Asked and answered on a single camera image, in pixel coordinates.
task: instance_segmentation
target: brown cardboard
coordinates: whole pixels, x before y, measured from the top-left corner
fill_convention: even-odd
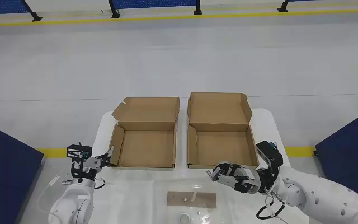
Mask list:
[[[167,206],[216,208],[216,194],[207,192],[168,192]]]
[[[249,125],[251,109],[240,93],[191,93],[188,101],[189,168],[209,169],[221,161],[258,166]]]
[[[118,167],[175,166],[179,97],[125,98],[112,113],[117,119],[110,164]]]

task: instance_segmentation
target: yellow floor stripe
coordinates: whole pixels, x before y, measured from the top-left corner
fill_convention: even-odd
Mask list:
[[[289,157],[311,157],[313,156],[314,146],[287,146],[285,147]],[[66,157],[66,148],[38,148],[47,158]]]
[[[285,147],[289,157],[312,157],[314,146],[287,146]]]
[[[276,9],[278,6],[248,6],[248,7],[213,7],[213,8],[202,8],[202,11],[225,11],[225,10],[265,10],[265,9]],[[318,7],[343,7],[343,6],[358,6],[358,3],[332,3],[332,4],[300,4],[300,5],[288,5],[287,9],[290,8],[318,8]],[[183,8],[178,10],[151,10],[153,13],[168,13],[168,12],[191,12],[193,9]]]
[[[66,157],[66,148],[37,148],[47,158],[63,158]]]
[[[267,17],[267,16],[306,16],[306,15],[327,15],[327,14],[356,14],[356,10],[324,10],[308,12],[266,12],[266,13],[241,13],[241,14],[212,14],[212,15],[188,15],[188,16],[158,16],[139,18],[104,18],[93,20],[69,20],[69,21],[40,21],[40,22],[9,22],[0,23],[0,26],[26,26],[26,25],[55,25],[55,24],[86,24],[95,22],[129,22],[129,21],[153,21],[153,20],[180,20],[198,18],[228,18],[228,17]]]

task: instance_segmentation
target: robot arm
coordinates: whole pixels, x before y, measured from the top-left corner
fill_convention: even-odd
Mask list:
[[[52,206],[49,224],[87,224],[93,211],[93,193],[95,189],[96,174],[102,167],[108,166],[114,147],[108,153],[92,156],[92,147],[71,145],[67,148],[67,157],[72,158],[72,180],[63,182],[69,185]]]
[[[278,216],[285,205],[297,206],[307,216],[326,223],[358,223],[358,194],[345,186],[305,174],[282,165],[282,155],[272,143],[257,144],[258,154],[268,163],[267,169],[254,170],[248,166],[221,162],[213,172],[212,181],[230,186],[241,193],[269,194],[277,198],[282,207],[269,219]]]

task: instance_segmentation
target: white table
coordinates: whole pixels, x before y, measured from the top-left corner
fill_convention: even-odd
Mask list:
[[[95,191],[90,223],[144,224],[152,223],[153,183],[156,180],[205,177],[206,170],[188,169],[186,162],[186,100],[181,100],[178,120],[176,168],[173,170],[123,170],[117,167],[104,167],[97,177],[104,178],[113,185],[107,185]],[[101,120],[96,140],[93,144],[92,156],[104,154],[110,143],[112,130],[116,120],[111,112]],[[282,140],[274,118],[266,109],[253,109],[250,122],[255,142],[277,142],[277,147],[284,158],[284,166],[290,166]],[[267,167],[260,159],[260,167]],[[261,194],[241,194],[223,186],[230,195],[228,206],[231,211],[232,224],[237,223],[282,223],[277,218],[258,220],[257,211],[265,205],[265,196]],[[280,217],[288,223],[309,223],[309,218],[296,207],[288,207]]]

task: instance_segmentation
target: metal bracket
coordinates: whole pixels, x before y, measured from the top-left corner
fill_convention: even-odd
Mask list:
[[[112,11],[112,18],[119,18],[121,14],[119,14],[114,7],[113,0],[108,0],[108,3],[110,4],[111,11]]]
[[[280,7],[280,8],[277,8],[277,10],[278,10],[279,12],[288,12],[288,10],[287,10],[287,5],[288,5],[289,2],[290,2],[290,0],[285,0],[285,1],[282,3],[281,7]]]
[[[30,6],[26,3],[25,0],[22,0],[22,3],[26,7],[26,9],[29,11],[29,13],[32,15],[32,17],[34,18],[32,20],[33,22],[39,22],[39,21],[41,21],[43,19],[43,17],[39,17],[36,12],[33,12],[31,10]]]
[[[196,10],[194,10],[194,15],[202,15],[200,10],[200,0],[196,0]]]

